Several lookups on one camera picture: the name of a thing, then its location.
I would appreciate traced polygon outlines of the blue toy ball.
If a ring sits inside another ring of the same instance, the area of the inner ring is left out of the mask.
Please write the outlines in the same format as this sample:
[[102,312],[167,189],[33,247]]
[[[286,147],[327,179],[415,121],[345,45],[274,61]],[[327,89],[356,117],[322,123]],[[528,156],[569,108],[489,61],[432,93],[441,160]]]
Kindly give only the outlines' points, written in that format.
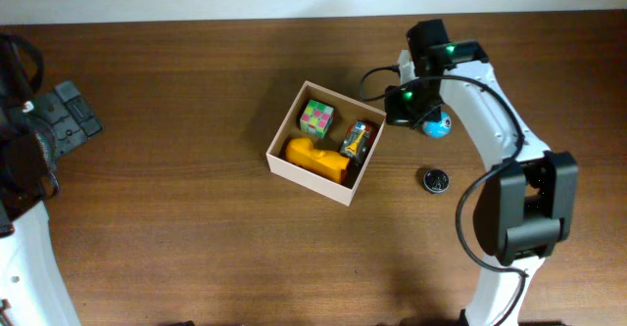
[[441,119],[438,121],[426,121],[422,124],[422,131],[430,138],[443,138],[449,134],[452,127],[452,120],[446,112],[441,112]]

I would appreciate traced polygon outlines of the black round disc toy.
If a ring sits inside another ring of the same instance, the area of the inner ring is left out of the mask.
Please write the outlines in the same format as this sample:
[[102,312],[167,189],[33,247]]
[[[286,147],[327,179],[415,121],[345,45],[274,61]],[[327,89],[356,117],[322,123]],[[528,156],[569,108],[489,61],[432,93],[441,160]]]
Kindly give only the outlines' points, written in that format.
[[441,194],[448,190],[450,178],[448,174],[437,168],[428,169],[422,178],[424,188],[431,194]]

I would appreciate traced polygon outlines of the grey red toy truck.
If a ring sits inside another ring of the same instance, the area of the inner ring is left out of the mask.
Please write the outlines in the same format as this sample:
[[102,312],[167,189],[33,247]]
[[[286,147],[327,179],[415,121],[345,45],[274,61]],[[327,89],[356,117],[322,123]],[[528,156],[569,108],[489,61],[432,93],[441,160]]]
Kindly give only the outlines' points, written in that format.
[[340,147],[340,154],[354,165],[363,165],[378,133],[378,127],[363,120],[356,120],[347,130]]

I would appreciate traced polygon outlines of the pastel puzzle cube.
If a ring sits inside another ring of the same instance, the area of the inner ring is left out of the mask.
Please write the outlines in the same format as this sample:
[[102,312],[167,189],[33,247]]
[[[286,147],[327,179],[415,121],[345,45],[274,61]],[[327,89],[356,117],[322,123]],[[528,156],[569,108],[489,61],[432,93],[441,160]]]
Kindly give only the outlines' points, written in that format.
[[310,99],[299,118],[301,131],[323,139],[334,119],[334,113],[333,107]]

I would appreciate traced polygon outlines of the orange toy hippo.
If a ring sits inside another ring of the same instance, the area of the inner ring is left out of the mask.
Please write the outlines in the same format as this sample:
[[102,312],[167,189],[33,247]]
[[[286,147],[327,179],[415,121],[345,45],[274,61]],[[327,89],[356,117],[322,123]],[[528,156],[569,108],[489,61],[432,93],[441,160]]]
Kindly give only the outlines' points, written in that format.
[[310,138],[295,138],[288,142],[286,160],[310,172],[341,184],[347,174],[350,159],[334,151],[319,150]]

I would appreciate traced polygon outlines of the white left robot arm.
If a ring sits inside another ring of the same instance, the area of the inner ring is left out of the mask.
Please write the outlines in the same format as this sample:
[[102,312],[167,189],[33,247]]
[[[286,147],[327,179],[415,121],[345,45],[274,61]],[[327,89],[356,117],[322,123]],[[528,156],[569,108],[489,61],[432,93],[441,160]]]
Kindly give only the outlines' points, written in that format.
[[57,265],[46,201],[60,190],[57,161],[104,125],[71,81],[40,90],[40,51],[1,36],[1,322],[79,322]]

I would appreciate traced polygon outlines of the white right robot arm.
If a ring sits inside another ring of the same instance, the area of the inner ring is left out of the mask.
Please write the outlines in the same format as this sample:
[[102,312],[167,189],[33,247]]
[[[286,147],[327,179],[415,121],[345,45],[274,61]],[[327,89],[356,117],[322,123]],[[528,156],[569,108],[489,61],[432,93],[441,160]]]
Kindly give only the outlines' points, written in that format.
[[388,124],[416,129],[442,119],[440,109],[447,105],[486,168],[456,208],[461,212],[469,196],[480,193],[473,226],[485,255],[467,252],[480,274],[458,322],[515,325],[534,274],[568,238],[578,164],[568,152],[553,152],[526,126],[477,41],[451,41],[440,20],[417,23],[407,41],[396,67],[400,83],[385,93]]

